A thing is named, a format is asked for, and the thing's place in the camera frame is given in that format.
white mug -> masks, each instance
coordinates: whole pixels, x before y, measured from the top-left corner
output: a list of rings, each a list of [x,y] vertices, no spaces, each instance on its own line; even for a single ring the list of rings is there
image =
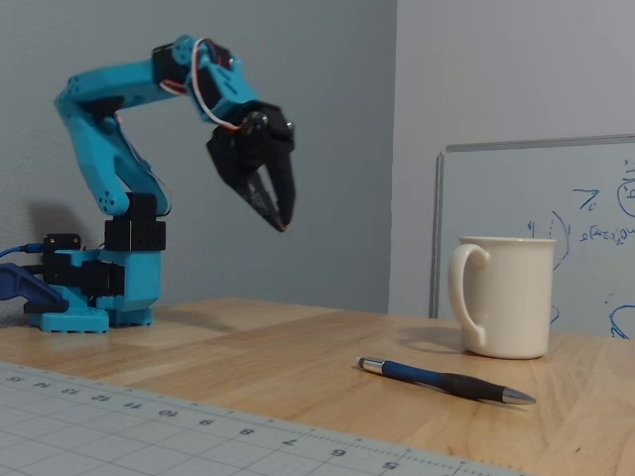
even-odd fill
[[[463,237],[449,261],[449,303],[463,347],[501,359],[547,353],[556,240]]]

wooden table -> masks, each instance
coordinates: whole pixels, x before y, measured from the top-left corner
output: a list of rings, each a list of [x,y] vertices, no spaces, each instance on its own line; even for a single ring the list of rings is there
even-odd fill
[[[353,368],[385,357],[538,399],[466,401]],[[635,347],[554,334],[547,357],[463,352],[449,323],[217,300],[160,308],[106,335],[0,331],[0,359],[542,475],[635,474]]]

whiteboard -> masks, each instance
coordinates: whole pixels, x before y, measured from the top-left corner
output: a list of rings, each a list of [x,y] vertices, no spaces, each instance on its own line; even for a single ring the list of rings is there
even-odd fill
[[[552,330],[635,338],[635,136],[450,146],[440,156],[432,313],[452,319],[460,236],[558,240]]]

robotic arm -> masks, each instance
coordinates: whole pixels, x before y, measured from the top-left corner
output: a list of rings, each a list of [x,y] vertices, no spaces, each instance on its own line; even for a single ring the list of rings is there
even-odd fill
[[[24,297],[31,325],[46,332],[107,332],[109,326],[152,323],[166,249],[166,223],[157,217],[171,205],[123,133],[117,111],[177,96],[189,97],[200,118],[217,126],[207,149],[225,183],[276,230],[287,229],[296,198],[293,124],[278,106],[258,99],[242,61],[228,50],[183,36],[155,48],[148,60],[77,74],[55,105],[81,173],[112,219],[103,247],[94,250],[83,248],[79,235],[50,234],[42,244],[0,252],[42,254],[41,265],[0,264],[0,300]]]
[[[268,223],[284,231],[293,215],[295,185],[290,154],[293,124],[278,106],[258,99],[242,61],[209,39],[182,36],[155,48],[148,60],[75,75],[56,99],[79,168],[106,215],[128,212],[130,191],[154,195],[156,215],[170,202],[152,168],[129,143],[117,111],[188,96],[200,118],[218,127],[207,149],[221,178]],[[269,174],[275,201],[259,171]]]

pen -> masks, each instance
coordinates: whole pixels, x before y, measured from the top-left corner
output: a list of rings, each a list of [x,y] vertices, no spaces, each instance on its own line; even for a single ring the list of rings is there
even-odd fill
[[[409,367],[390,360],[359,357],[355,365],[373,374],[383,375],[389,379],[402,382],[430,385],[449,394],[471,400],[489,400],[503,404],[529,405],[536,399],[518,390],[485,382],[484,380],[460,374],[443,374],[429,370]]]

